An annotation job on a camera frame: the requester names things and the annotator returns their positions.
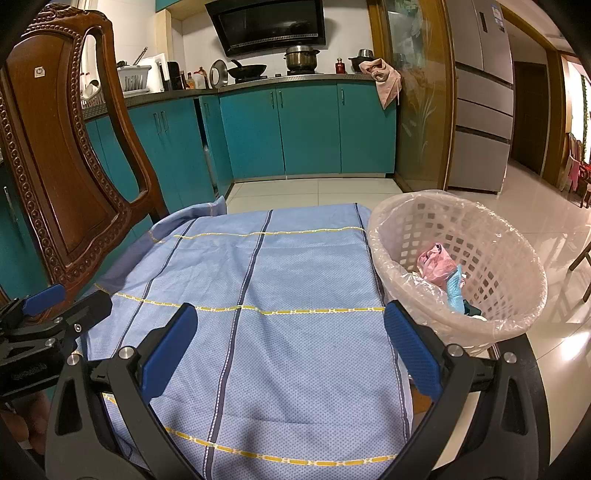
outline person's hand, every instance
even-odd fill
[[[37,392],[27,405],[24,418],[11,411],[0,411],[0,416],[17,442],[29,440],[31,447],[41,455],[45,454],[47,420],[50,402],[45,392]]]

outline wok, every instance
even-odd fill
[[[232,60],[237,66],[229,69],[228,73],[236,80],[253,78],[262,75],[267,65],[242,65],[237,60]]]

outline teal kitchen cabinet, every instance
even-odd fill
[[[129,110],[129,117],[138,134],[150,163],[152,164],[164,202],[170,213],[183,208],[179,188],[177,186],[176,158],[170,156],[170,148],[167,149],[166,130],[164,129],[164,118],[160,112],[164,107],[163,103],[153,103]]]
[[[369,82],[342,82],[337,88],[342,173],[394,172],[396,102],[383,110]]]
[[[193,99],[156,103],[154,106],[164,130],[160,134],[166,154],[163,164],[168,175],[174,177],[181,204],[188,207],[213,202],[212,179],[207,169]]]
[[[275,87],[222,95],[220,107],[234,178],[285,175]]]
[[[285,174],[340,173],[336,84],[284,84],[277,96]]]
[[[226,134],[223,129],[222,110],[220,101],[216,95],[204,95],[199,97],[201,116],[209,148],[209,157],[212,161],[212,169],[217,190],[220,195],[226,197],[234,180]]]
[[[0,284],[10,298],[48,286],[7,165],[0,165]]]
[[[176,2],[178,2],[178,0],[156,0],[156,11],[160,12]]]

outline red bottle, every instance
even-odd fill
[[[335,72],[336,73],[347,73],[345,70],[345,64],[343,63],[343,59],[336,59]]]

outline kitchen countertop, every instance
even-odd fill
[[[234,92],[236,90],[242,90],[246,88],[262,87],[267,85],[276,85],[280,83],[288,82],[312,82],[318,80],[357,80],[364,82],[373,82],[371,75],[365,75],[360,73],[318,73],[311,75],[289,75],[281,77],[270,77],[262,80],[253,80],[252,82],[245,83],[234,83],[227,85],[220,89],[197,89],[197,90],[174,90],[172,92],[160,92],[160,93],[147,93],[145,95],[136,95],[133,97],[125,98],[125,104],[127,108],[133,108],[135,106],[147,105],[149,103],[166,102],[169,100],[178,100],[181,98],[199,97],[201,95],[217,95],[219,93]],[[91,106],[82,109],[84,120],[89,122],[95,118],[104,116],[107,114],[107,108],[105,104]]]

